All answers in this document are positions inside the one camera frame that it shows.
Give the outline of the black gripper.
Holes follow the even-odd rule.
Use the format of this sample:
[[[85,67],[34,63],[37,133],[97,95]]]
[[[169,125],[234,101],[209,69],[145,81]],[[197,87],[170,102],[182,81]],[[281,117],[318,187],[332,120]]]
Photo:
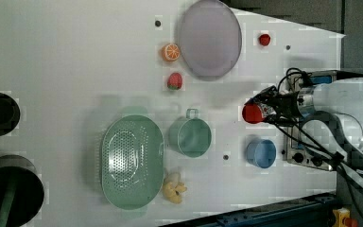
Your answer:
[[[286,118],[299,118],[302,116],[298,108],[297,96],[297,93],[281,95],[278,93],[275,86],[270,86],[254,97],[251,97],[246,102],[246,105],[266,104],[272,106],[275,109],[276,114],[268,115],[264,119],[264,122],[271,125],[283,124],[285,120],[282,116]]]

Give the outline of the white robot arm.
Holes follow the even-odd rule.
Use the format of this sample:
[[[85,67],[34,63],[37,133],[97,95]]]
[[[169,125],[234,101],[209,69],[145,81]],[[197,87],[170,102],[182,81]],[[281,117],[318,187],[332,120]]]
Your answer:
[[[242,118],[289,127],[290,140],[363,188],[363,77],[318,84],[307,79],[288,93],[268,87],[244,104]]]

